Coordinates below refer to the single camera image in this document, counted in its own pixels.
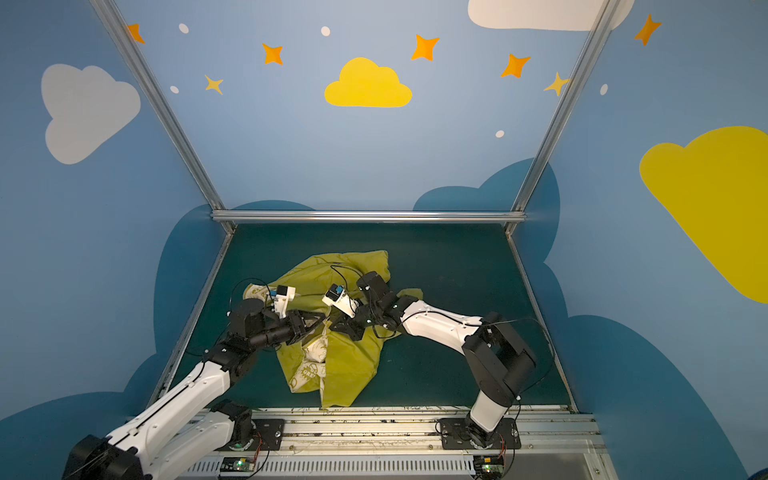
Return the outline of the right aluminium frame post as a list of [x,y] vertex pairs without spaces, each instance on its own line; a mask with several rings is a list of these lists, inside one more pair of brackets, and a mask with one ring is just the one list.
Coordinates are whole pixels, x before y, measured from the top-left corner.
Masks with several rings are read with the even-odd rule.
[[508,240],[512,240],[516,226],[525,221],[527,206],[613,30],[613,21],[618,17],[621,4],[622,1],[619,0],[604,1],[598,11],[595,24],[587,36],[571,73],[571,80],[566,91],[560,96],[542,143],[515,197],[511,213],[515,214],[516,217],[505,224],[505,234]]

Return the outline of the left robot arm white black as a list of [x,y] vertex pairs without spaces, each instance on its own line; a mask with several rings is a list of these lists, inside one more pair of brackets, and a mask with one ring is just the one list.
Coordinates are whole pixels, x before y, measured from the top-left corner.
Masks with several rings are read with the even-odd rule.
[[250,408],[223,394],[255,365],[260,351],[302,340],[322,313],[273,307],[252,298],[228,315],[224,336],[187,377],[103,438],[86,436],[69,453],[65,479],[175,479],[209,453],[261,442]]

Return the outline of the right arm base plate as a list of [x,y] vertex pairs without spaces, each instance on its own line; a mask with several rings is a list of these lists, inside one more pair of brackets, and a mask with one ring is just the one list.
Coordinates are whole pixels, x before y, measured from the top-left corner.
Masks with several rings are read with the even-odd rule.
[[492,432],[470,424],[469,418],[442,418],[436,432],[444,450],[517,450],[520,433],[513,418],[504,417]]

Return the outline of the right controller board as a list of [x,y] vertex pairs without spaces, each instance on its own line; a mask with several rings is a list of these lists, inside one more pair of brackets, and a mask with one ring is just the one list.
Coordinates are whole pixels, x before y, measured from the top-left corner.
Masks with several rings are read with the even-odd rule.
[[500,480],[505,472],[505,461],[499,456],[474,456],[474,480]]

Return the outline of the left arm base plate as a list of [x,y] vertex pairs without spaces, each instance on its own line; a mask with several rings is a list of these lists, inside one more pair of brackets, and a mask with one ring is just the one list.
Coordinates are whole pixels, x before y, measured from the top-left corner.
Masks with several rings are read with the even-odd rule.
[[283,419],[237,420],[226,448],[232,451],[277,451],[282,444],[284,427]]

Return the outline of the aluminium rail base frame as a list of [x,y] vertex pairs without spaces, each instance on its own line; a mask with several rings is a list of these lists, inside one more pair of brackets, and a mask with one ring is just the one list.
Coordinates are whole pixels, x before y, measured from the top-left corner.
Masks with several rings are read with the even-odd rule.
[[376,407],[376,408],[276,408],[253,410],[252,419],[275,418],[285,421],[279,450],[295,455],[408,455],[428,449],[507,453],[515,462],[528,452],[536,454],[539,444],[552,452],[570,453],[576,447],[588,456],[594,477],[617,478],[616,469],[600,438],[594,419],[586,414],[560,411],[553,406],[534,408],[521,416],[521,406],[513,405],[504,417],[516,421],[521,438],[517,450],[444,450],[436,432],[442,418],[466,418],[471,409],[457,406]]

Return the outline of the aluminium frame post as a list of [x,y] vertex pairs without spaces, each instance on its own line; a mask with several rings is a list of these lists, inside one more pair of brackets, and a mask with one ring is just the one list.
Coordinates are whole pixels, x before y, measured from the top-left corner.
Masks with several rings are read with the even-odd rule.
[[157,115],[165,132],[173,143],[180,158],[194,179],[198,189],[207,201],[213,213],[226,207],[195,152],[190,140],[183,131],[179,120],[163,93],[159,82],[152,72],[138,43],[129,33],[128,25],[115,1],[91,0],[99,20],[117,47],[128,69],[135,77],[152,109]]
[[613,30],[613,21],[618,17],[621,4],[622,1],[619,0],[604,1],[598,11],[595,24],[587,36],[571,73],[571,80],[566,91],[560,96],[542,143],[515,197],[511,213],[515,214],[516,217],[505,224],[505,234],[508,240],[512,240],[516,226],[525,221],[527,206]]

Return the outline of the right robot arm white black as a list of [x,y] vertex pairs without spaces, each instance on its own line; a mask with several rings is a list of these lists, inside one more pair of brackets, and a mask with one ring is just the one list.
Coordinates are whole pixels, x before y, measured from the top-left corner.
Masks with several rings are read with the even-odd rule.
[[484,317],[465,316],[427,304],[409,294],[392,291],[376,272],[357,281],[363,300],[333,284],[322,298],[342,313],[332,325],[338,333],[360,341],[382,327],[393,333],[421,337],[462,354],[479,388],[465,428],[477,442],[487,442],[502,418],[522,396],[538,365],[532,347],[495,312]]

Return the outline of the left aluminium frame post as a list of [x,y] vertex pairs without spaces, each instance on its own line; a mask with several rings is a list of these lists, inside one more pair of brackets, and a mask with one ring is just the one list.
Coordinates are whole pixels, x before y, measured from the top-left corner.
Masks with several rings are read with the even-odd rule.
[[129,33],[128,25],[115,1],[91,0],[99,20],[117,47],[128,69],[135,77],[152,109],[157,115],[165,132],[173,143],[180,158],[194,179],[198,189],[207,201],[213,213],[226,207],[195,152],[190,140],[183,131],[179,120],[163,93],[159,82],[152,72],[138,43]]

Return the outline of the left controller board green led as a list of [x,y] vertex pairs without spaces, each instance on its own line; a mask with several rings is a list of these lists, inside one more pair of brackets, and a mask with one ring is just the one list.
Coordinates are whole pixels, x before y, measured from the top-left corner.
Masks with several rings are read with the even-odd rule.
[[256,466],[252,458],[224,457],[220,462],[218,478],[247,479],[254,474],[255,470]]

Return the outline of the green jacket with printed lining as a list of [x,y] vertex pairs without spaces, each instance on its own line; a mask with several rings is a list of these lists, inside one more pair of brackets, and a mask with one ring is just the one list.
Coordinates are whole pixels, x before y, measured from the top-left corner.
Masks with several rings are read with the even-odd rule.
[[323,323],[307,338],[292,345],[282,344],[276,350],[290,391],[317,391],[322,408],[353,404],[375,377],[381,351],[391,335],[382,327],[367,328],[361,340],[353,341],[331,329],[331,321],[339,316],[339,311],[322,302],[322,296],[333,284],[347,287],[353,299],[362,299],[363,294],[356,290],[356,281],[370,271],[386,281],[391,278],[387,251],[313,255],[268,286],[261,280],[251,282],[243,293],[244,298],[266,300],[268,293],[275,293],[280,285],[293,287],[296,292],[287,304],[289,311],[325,316]]

